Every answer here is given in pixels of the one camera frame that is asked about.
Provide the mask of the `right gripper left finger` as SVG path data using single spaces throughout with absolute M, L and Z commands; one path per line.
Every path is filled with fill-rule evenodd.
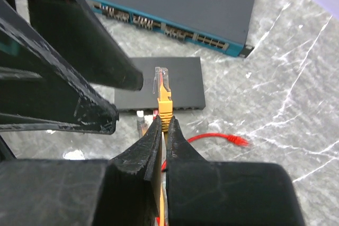
M 162 128 L 110 160 L 16 159 L 1 142 L 1 225 L 154 225 Z

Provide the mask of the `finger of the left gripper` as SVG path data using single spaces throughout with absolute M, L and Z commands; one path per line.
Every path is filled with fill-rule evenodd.
M 33 28 L 88 82 L 141 90 L 142 72 L 86 0 L 28 0 L 28 4 Z
M 118 118 L 115 107 L 1 0 L 1 131 L 112 134 Z

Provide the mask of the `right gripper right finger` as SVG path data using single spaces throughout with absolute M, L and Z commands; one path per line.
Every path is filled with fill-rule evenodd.
M 170 225 L 304 225 L 285 169 L 274 163 L 208 161 L 171 119 L 166 151 Z

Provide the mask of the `small black box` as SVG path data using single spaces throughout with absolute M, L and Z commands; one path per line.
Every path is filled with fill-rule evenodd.
M 114 103 L 119 111 L 154 110 L 158 107 L 157 93 L 153 93 L 156 67 L 169 71 L 169 87 L 175 109 L 204 109 L 206 106 L 200 57 L 136 57 L 132 61 L 144 76 L 140 91 L 114 92 Z

